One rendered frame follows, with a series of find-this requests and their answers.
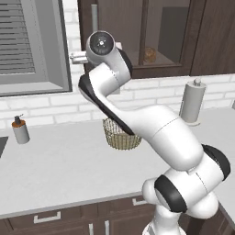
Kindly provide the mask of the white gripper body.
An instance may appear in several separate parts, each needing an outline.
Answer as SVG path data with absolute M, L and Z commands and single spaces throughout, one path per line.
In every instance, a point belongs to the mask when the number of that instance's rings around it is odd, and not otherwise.
M 78 51 L 73 52 L 70 55 L 70 59 L 72 61 L 72 64 L 84 64 L 88 63 L 87 57 L 86 57 L 86 51 Z

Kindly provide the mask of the dark wood glass cabinet door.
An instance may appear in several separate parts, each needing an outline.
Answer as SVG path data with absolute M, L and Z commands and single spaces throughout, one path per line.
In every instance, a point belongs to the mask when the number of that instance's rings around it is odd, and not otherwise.
M 98 7 L 98 29 L 110 33 L 128 55 L 132 77 L 188 75 L 196 48 L 199 0 L 77 0 L 81 43 L 92 34 L 91 4 Z M 156 62 L 144 61 L 146 47 Z

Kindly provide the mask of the brown bread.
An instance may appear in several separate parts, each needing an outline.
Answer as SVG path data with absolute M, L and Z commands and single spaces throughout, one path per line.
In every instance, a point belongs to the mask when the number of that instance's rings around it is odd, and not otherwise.
M 144 51 L 144 61 L 147 63 L 156 62 L 156 50 L 151 47 L 146 47 Z

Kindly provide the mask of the dark wood solid cabinet door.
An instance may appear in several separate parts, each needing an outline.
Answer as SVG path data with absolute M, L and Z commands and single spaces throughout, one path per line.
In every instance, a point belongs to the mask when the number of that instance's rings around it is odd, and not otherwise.
M 235 73 L 235 0 L 207 0 L 191 74 Z

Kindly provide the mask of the dark wood base cabinet door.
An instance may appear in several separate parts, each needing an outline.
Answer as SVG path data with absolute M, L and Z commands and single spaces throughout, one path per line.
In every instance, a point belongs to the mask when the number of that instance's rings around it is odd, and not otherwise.
M 145 227 L 151 222 L 152 215 L 129 214 L 111 216 L 109 219 L 109 235 L 142 235 Z
M 91 223 L 66 223 L 59 226 L 45 226 L 35 229 L 21 229 L 12 232 L 11 235 L 89 235 L 89 224 Z M 100 235 L 95 229 L 94 235 Z

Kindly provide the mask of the grey window with blinds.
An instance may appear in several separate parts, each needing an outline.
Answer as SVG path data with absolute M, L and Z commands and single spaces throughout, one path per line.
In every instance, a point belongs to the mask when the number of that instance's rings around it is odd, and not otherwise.
M 71 90 L 62 0 L 0 0 L 0 97 Z

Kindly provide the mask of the grey soap dispenser orange top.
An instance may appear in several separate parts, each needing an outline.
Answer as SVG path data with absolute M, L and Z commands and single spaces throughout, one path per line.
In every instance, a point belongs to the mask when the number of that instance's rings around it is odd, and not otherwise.
M 30 137 L 28 134 L 28 128 L 26 121 L 21 118 L 22 115 L 15 116 L 15 120 L 12 122 L 12 128 L 18 144 L 26 144 L 29 142 Z

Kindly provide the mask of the dark sink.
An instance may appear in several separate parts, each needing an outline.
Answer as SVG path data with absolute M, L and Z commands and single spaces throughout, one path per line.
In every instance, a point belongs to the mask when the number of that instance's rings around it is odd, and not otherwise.
M 8 138 L 9 138 L 8 136 L 0 137 L 0 159 L 1 159 L 1 156 L 4 152 Z

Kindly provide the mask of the white paper towel roll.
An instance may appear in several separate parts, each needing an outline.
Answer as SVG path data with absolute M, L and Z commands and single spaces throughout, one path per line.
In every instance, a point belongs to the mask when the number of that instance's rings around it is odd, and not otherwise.
M 188 126 L 197 126 L 200 108 L 207 86 L 200 78 L 185 85 L 179 116 Z

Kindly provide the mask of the narrow dark wood drawer front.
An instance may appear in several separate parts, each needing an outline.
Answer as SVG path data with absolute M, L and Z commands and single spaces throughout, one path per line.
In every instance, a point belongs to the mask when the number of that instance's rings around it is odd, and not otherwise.
M 125 197 L 106 202 L 100 202 L 97 204 L 98 215 L 109 216 L 111 214 L 131 212 L 139 209 L 145 209 L 150 211 L 153 211 L 155 209 L 155 205 L 148 203 L 146 205 L 134 207 L 132 204 L 132 198 L 137 198 L 138 201 L 144 200 L 143 196 L 133 196 L 133 197 Z

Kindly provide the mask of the wide dark wood drawer front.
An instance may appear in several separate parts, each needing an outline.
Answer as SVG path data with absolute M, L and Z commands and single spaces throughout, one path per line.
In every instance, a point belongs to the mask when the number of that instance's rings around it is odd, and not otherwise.
M 57 211 L 61 211 L 62 218 L 60 220 L 55 220 L 51 222 L 45 222 L 40 224 L 34 224 L 33 218 L 38 215 L 39 218 L 46 218 L 55 216 Z M 46 211 L 41 213 L 34 213 L 25 216 L 18 216 L 9 219 L 9 223 L 12 229 L 24 229 L 35 226 L 43 226 L 51 223 L 59 224 L 60 222 L 71 221 L 71 220 L 81 220 L 88 218 L 96 218 L 97 217 L 97 204 L 83 205 L 78 207 L 67 207 L 56 209 L 52 211 Z

